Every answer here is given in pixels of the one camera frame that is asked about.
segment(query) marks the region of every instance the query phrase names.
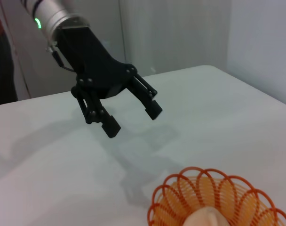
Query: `white table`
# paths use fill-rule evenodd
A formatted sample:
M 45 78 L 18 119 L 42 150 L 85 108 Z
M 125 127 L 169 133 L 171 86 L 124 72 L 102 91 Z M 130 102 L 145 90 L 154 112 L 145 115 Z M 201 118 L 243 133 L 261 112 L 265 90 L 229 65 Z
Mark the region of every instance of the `white table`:
M 0 106 L 0 226 L 146 226 L 153 190 L 186 166 L 248 179 L 286 212 L 286 105 L 211 66 L 147 77 L 104 100 L 109 139 L 70 93 Z

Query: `orange mesh basket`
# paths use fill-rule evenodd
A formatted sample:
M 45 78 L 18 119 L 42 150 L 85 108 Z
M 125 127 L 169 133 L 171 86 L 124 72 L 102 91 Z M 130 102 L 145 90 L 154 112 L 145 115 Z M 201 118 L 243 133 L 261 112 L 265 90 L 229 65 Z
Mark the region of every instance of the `orange mesh basket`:
M 148 225 L 182 226 L 190 214 L 207 206 L 219 210 L 231 226 L 286 226 L 286 214 L 247 180 L 198 167 L 170 175 L 156 188 Z

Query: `cable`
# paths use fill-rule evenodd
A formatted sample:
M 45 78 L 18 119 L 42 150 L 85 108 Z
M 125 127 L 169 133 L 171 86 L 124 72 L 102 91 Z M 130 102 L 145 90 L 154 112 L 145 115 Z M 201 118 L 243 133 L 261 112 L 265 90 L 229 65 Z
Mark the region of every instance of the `cable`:
M 62 66 L 61 68 L 67 70 L 67 71 L 70 71 L 70 72 L 75 72 L 73 69 L 71 68 L 68 68 L 68 67 L 65 67 L 65 66 Z

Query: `robotic arm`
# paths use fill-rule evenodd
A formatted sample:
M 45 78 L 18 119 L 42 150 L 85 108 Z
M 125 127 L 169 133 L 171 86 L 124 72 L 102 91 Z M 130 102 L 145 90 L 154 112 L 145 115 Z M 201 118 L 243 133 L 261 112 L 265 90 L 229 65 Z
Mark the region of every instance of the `robotic arm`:
M 100 99 L 113 97 L 125 88 L 142 102 L 151 119 L 158 117 L 162 108 L 153 100 L 157 91 L 138 75 L 133 65 L 111 57 L 86 19 L 72 13 L 60 0 L 21 2 L 47 38 L 49 50 L 59 66 L 68 69 L 56 48 L 72 66 L 73 69 L 68 70 L 77 74 L 71 93 L 78 100 L 87 124 L 101 122 L 108 137 L 115 137 L 121 127 Z

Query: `object in basket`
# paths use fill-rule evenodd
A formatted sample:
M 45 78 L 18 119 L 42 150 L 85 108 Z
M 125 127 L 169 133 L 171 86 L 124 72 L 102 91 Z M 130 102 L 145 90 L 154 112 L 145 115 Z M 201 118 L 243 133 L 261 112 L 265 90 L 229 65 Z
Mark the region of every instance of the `object in basket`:
M 187 217 L 183 226 L 230 226 L 227 219 L 215 208 L 205 207 Z

